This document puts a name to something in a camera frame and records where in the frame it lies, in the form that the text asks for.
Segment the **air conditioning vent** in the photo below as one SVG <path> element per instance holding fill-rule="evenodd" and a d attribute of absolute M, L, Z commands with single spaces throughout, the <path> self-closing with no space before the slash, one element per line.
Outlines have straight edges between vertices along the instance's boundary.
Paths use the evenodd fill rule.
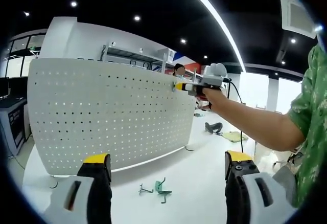
<path fill-rule="evenodd" d="M 282 28 L 314 39 L 314 23 L 298 0 L 281 0 Z"/>

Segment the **person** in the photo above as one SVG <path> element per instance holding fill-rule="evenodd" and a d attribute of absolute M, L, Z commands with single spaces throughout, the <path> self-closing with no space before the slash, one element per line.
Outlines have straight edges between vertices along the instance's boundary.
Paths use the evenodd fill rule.
<path fill-rule="evenodd" d="M 185 75 L 185 66 L 182 64 L 175 64 L 173 76 L 182 78 Z"/>
<path fill-rule="evenodd" d="M 311 190 L 327 152 L 327 54 L 317 45 L 310 51 L 308 62 L 301 94 L 284 115 L 247 107 L 218 90 L 203 90 L 213 112 L 258 143 L 277 151 L 292 150 L 304 143 L 305 155 L 296 173 L 293 205 L 297 207 Z"/>

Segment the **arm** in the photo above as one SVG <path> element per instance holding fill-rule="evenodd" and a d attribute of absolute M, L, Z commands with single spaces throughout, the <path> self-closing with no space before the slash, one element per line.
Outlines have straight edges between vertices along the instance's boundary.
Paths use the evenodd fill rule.
<path fill-rule="evenodd" d="M 206 88 L 203 93 L 212 104 L 212 111 L 270 149 L 294 149 L 305 140 L 301 130 L 287 115 L 245 106 L 228 100 L 213 89 Z"/>

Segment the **ceiling light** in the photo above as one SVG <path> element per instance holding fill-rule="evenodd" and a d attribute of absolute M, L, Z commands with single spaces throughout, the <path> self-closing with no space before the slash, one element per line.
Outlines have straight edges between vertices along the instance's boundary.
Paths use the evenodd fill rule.
<path fill-rule="evenodd" d="M 314 29 L 315 32 L 320 32 L 320 31 L 322 31 L 322 30 L 323 30 L 323 26 L 322 26 L 322 25 L 318 25 L 318 26 L 316 26 L 315 29 Z"/>
<path fill-rule="evenodd" d="M 244 63 L 243 63 L 243 60 L 242 60 L 242 57 L 241 57 L 241 54 L 240 54 L 240 51 L 238 50 L 238 48 L 236 46 L 236 43 L 235 43 L 233 37 L 231 36 L 231 34 L 230 34 L 227 26 L 225 25 L 224 21 L 222 20 L 222 18 L 220 17 L 220 15 L 216 11 L 216 9 L 209 2 L 209 0 L 200 0 L 200 1 L 205 5 L 207 10 L 211 13 L 211 15 L 215 18 L 217 23 L 220 25 L 221 29 L 224 31 L 227 39 L 229 40 L 229 42 L 231 44 L 231 47 L 233 48 L 233 50 L 234 50 L 234 52 L 236 54 L 236 57 L 237 57 L 237 59 L 238 59 L 238 61 L 240 63 L 240 66 L 241 66 L 243 72 L 246 72 L 245 71 L 245 66 L 244 66 Z"/>
<path fill-rule="evenodd" d="M 137 16 L 134 17 L 134 20 L 135 21 L 140 21 L 141 20 L 141 17 L 137 15 Z"/>
<path fill-rule="evenodd" d="M 72 1 L 71 2 L 71 6 L 74 8 L 74 7 L 76 7 L 77 6 L 77 2 L 76 1 Z"/>

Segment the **grey object on floor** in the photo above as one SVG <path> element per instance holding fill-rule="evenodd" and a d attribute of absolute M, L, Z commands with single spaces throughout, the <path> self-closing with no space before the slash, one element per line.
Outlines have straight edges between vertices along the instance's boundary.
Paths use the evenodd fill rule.
<path fill-rule="evenodd" d="M 272 178 L 285 188 L 286 199 L 292 204 L 297 189 L 295 175 L 290 168 L 283 166 Z"/>
<path fill-rule="evenodd" d="M 205 130 L 208 131 L 209 133 L 219 133 L 222 128 L 223 128 L 222 123 L 215 123 L 213 125 L 205 123 Z"/>

